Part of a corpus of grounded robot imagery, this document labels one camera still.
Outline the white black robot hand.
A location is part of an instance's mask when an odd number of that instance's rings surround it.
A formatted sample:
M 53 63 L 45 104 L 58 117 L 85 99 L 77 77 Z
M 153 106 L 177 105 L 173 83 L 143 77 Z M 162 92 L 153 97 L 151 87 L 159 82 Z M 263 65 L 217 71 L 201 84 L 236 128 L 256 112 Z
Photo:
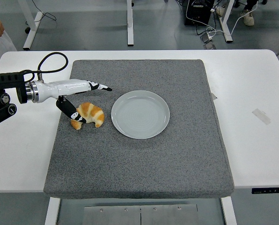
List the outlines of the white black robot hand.
M 70 119 L 81 123 L 85 123 L 86 119 L 80 115 L 79 112 L 77 112 L 76 108 L 71 102 L 66 100 L 66 96 L 79 94 L 90 90 L 112 91 L 112 88 L 103 84 L 79 79 L 70 79 L 67 81 L 50 83 L 35 81 L 32 89 L 34 92 L 32 102 L 42 103 L 49 98 L 54 98 L 57 100 L 57 108 L 59 108 Z

